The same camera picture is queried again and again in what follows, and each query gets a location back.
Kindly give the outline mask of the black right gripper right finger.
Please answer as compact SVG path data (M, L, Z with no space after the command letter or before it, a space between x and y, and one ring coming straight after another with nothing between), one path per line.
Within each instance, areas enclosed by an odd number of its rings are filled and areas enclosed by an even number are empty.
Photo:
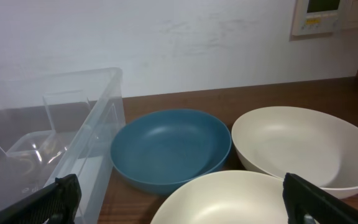
M289 224L358 224L358 210L296 174L285 175L283 201Z

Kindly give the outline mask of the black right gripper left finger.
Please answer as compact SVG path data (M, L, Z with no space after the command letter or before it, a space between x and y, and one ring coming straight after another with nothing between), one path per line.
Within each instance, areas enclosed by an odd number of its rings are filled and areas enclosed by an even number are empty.
M55 182L0 211L0 224L74 224L81 188L75 174Z

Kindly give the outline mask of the large cream bowl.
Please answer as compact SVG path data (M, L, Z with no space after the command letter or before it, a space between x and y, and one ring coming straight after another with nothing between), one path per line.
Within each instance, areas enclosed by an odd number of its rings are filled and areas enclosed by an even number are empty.
M284 179L293 173L342 199L358 194L358 127L291 106L244 113L231 130L242 165Z

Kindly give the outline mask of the cream shallow bowl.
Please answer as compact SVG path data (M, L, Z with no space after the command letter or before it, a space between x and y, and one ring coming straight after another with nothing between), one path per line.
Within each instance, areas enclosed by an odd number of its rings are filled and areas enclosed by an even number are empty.
M287 223L283 182L244 170L198 177L174 191L151 224Z

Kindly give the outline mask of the dark blue bowl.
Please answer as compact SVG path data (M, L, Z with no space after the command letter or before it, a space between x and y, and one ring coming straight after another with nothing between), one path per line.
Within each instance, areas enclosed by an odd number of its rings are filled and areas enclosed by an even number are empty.
M131 186L169 195L221 170L231 151L228 127L199 110L156 111L125 125L111 144L114 168Z

